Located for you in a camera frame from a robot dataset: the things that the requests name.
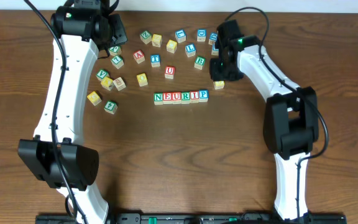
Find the yellow S block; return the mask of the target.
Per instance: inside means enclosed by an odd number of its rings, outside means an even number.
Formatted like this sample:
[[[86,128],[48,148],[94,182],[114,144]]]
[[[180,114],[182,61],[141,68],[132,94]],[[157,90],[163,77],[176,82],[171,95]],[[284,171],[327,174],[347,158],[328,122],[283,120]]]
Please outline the yellow S block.
[[[224,88],[225,82],[224,81],[216,81],[216,82],[213,82],[213,85],[214,85],[215,90],[220,90],[220,89]]]

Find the blue P block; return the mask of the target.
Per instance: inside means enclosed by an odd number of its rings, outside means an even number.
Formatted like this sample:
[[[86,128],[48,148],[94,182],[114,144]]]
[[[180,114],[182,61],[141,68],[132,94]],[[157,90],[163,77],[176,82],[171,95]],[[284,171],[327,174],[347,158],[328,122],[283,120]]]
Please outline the blue P block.
[[[209,91],[208,90],[200,90],[199,91],[199,102],[207,102],[209,100]]]

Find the red I block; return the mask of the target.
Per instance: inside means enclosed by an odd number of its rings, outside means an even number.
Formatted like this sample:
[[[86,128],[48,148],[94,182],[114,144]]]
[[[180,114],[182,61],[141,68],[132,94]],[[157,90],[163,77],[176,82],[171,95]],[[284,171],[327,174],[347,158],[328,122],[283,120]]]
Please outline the red I block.
[[[199,100],[199,91],[190,91],[190,103],[198,103]]]

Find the green R block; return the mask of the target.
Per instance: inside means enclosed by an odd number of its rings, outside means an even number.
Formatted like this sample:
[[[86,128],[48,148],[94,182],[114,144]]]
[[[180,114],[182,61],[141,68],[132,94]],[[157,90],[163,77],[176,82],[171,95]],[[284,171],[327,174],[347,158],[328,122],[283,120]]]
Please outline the green R block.
[[[181,104],[190,104],[190,92],[184,91],[181,93]]]

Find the red E block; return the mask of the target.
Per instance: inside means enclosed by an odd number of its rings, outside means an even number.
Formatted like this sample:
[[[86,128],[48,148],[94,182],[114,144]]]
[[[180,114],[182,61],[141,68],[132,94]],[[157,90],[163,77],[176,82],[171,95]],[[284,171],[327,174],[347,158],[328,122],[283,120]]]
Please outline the red E block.
[[[172,92],[164,92],[162,93],[163,96],[163,104],[172,104],[173,100],[172,100]]]

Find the green N block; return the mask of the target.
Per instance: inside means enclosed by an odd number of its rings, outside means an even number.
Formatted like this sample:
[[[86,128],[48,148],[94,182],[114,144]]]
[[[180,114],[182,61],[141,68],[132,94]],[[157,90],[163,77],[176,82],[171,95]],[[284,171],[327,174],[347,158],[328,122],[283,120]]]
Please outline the green N block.
[[[163,93],[154,93],[154,105],[163,104]]]

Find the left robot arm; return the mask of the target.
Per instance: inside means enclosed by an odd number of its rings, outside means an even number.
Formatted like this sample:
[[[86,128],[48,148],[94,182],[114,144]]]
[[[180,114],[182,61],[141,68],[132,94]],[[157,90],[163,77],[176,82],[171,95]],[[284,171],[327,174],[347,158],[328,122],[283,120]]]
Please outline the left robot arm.
[[[127,37],[116,3],[69,0],[45,25],[53,36],[53,68],[40,121],[18,155],[34,176],[65,198],[65,215],[39,215],[37,223],[114,223],[96,184],[99,154],[85,147],[83,115],[91,72],[102,50]]]

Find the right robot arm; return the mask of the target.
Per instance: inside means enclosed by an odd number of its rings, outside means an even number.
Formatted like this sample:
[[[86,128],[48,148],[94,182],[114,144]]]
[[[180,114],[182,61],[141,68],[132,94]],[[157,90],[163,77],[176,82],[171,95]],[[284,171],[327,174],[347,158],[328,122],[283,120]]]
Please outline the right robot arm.
[[[274,209],[285,222],[305,222],[306,157],[318,140],[318,117],[312,107],[316,93],[289,80],[267,55],[261,40],[241,33],[237,21],[224,21],[217,28],[215,46],[219,56],[210,61],[214,81],[252,82],[265,100],[263,137],[274,155],[277,194]]]

